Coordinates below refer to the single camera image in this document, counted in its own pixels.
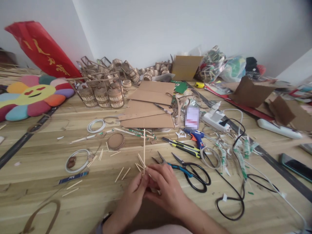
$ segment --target tape measure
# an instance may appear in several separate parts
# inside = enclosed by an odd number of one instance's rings
[[[205,84],[204,83],[200,83],[200,82],[196,82],[195,86],[197,88],[203,88],[205,86]]]

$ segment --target red banner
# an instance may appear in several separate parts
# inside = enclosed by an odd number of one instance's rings
[[[5,30],[13,34],[25,54],[48,75],[81,77],[79,70],[39,22],[17,22]]]

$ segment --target person's right hand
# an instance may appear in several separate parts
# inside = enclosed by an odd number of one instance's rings
[[[182,218],[193,202],[183,192],[173,169],[168,164],[153,164],[146,168],[151,175],[148,187],[160,190],[161,195],[145,191],[144,197],[153,201],[168,213]]]

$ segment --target smiley face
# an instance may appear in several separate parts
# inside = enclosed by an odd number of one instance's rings
[[[56,91],[55,87],[51,85],[36,85],[26,89],[16,100],[16,105],[29,105],[45,98],[49,97],[50,95],[54,94]]]

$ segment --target smartphone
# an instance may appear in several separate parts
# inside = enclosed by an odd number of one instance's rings
[[[297,160],[293,159],[292,157],[288,156],[287,154],[281,154],[280,163],[291,170],[292,172],[296,173],[297,175],[301,176],[302,178],[306,179],[310,183],[312,183],[312,169],[308,168],[306,165],[298,162]]]

